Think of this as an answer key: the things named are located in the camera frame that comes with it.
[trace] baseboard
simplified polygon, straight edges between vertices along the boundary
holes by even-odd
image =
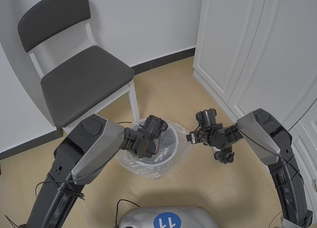
[[[58,139],[62,136],[63,136],[63,131],[61,128],[58,127],[56,130],[54,130],[52,132],[49,132],[45,135],[39,136],[35,139],[32,139],[31,141],[28,141],[26,143],[22,143],[14,148],[11,148],[9,150],[1,152],[0,153],[0,160],[9,158],[9,157],[16,155],[16,154],[19,154],[23,151],[30,150],[30,149],[37,147],[37,146],[40,146],[44,143],[51,142],[51,141]]]
[[[173,53],[170,55],[162,56],[160,58],[153,59],[153,60],[147,61],[145,63],[141,63],[138,65],[132,66],[132,69],[134,69],[135,75],[137,75],[139,73],[163,66],[165,64],[173,63],[173,62],[176,62],[178,60],[194,56],[195,49],[196,48],[190,48],[190,49],[186,49],[186,50],[176,52],[176,53]]]
[[[194,77],[202,84],[202,86],[209,92],[209,94],[214,98],[214,100],[219,104],[223,111],[229,116],[232,122],[236,122],[238,117],[233,113],[233,111],[228,107],[227,103],[215,92],[215,90],[203,79],[203,77],[194,69]]]

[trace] chair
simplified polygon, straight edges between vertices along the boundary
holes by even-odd
[[[42,0],[18,24],[24,50],[41,78],[44,98],[56,127],[69,133],[84,118],[129,92],[135,121],[140,119],[134,70],[95,45],[88,0]],[[37,45],[84,21],[91,47],[66,60],[46,75],[32,51]]]

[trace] chair seat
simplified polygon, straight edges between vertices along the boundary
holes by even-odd
[[[68,126],[133,76],[132,68],[98,46],[74,55],[41,80],[55,126]]]

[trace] robotic arm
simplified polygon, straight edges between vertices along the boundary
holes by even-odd
[[[303,180],[299,173],[288,131],[268,112],[257,109],[223,128],[216,123],[216,110],[196,114],[198,127],[187,135],[192,144],[216,147],[215,158],[233,162],[231,145],[245,138],[268,166],[283,210],[283,228],[307,228],[313,213],[307,210]],[[86,184],[92,182],[119,149],[139,157],[155,154],[154,139],[167,130],[167,123],[150,115],[137,131],[98,115],[81,121],[54,152],[55,160],[34,203],[30,217],[19,228],[61,228]]]
[[[229,163],[233,162],[234,155],[231,145],[244,138],[269,168],[282,206],[282,227],[310,226],[313,213],[307,210],[303,179],[288,131],[263,109],[248,113],[227,128],[216,123],[216,115],[215,109],[198,112],[198,128],[187,135],[187,140],[220,149],[215,152],[215,159]]]

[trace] crumpled black trash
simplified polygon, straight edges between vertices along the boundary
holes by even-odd
[[[235,155],[234,152],[232,152],[232,146],[229,146],[223,150],[216,151],[214,153],[214,157],[216,160],[219,160],[220,163],[232,163],[233,162],[233,156]]]

